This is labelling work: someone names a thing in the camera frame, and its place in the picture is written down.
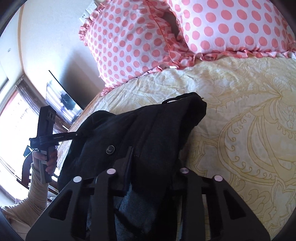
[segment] bed sheet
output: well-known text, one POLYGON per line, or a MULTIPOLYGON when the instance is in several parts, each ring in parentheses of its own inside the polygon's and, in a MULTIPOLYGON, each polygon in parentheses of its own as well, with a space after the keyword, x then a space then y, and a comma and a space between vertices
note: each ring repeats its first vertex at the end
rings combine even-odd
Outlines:
MULTIPOLYGON (((295 76, 294 59, 198 61, 97 96, 71 131, 96 110, 120 114, 197 92, 207 102, 207 114, 188 139, 188 167, 201 176, 223 176, 273 238, 296 205, 295 76)), ((59 147, 59 168, 70 142, 59 147)))

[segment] black jacket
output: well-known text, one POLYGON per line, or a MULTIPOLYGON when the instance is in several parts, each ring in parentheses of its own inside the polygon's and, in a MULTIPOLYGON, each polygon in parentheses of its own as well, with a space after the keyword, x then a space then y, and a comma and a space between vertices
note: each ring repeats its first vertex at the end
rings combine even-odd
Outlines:
POLYGON ((75 176, 91 178, 111 168, 126 156, 129 146, 134 147, 130 190, 124 198, 114 199, 114 205, 134 227, 127 228, 116 215, 117 239, 139 240, 151 231, 179 151, 205 116, 206 106, 198 94, 189 93, 120 115, 93 113, 78 129, 86 137, 72 141, 58 179, 59 191, 75 176), (115 151, 110 155, 106 150, 111 145, 115 151))

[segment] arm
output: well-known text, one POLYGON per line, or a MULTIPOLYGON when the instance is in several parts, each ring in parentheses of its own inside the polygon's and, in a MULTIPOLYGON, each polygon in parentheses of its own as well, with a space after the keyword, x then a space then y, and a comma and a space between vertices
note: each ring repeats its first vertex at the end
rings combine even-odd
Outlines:
MULTIPOLYGON (((47 206, 48 183, 41 184, 40 182, 39 159, 46 160, 46 157, 39 152, 34 152, 32 179, 28 197, 12 207, 4 208, 10 216, 15 216, 30 227, 33 226, 47 206)), ((47 165, 46 171, 49 174, 53 174, 57 165, 57 151, 51 154, 51 159, 47 165)))

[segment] television screen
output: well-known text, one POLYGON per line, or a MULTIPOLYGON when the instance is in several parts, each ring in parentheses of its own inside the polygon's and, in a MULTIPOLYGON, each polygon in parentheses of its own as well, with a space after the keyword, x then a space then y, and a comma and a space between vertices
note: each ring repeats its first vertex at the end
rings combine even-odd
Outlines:
POLYGON ((60 83, 54 78, 47 83, 46 102, 55 109, 69 125, 82 113, 80 106, 67 94, 60 83))

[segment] pillowcase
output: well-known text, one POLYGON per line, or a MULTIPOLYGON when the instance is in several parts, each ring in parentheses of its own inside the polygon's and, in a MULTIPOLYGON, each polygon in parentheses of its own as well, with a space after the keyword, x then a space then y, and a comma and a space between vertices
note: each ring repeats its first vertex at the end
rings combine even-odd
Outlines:
POLYGON ((222 55, 296 58, 284 18, 269 0, 168 0, 189 49, 202 60, 222 55))
POLYGON ((187 44, 177 42, 161 18, 165 12, 170 10, 163 1, 108 0, 80 28, 105 82, 101 95, 138 76, 194 64, 187 44))

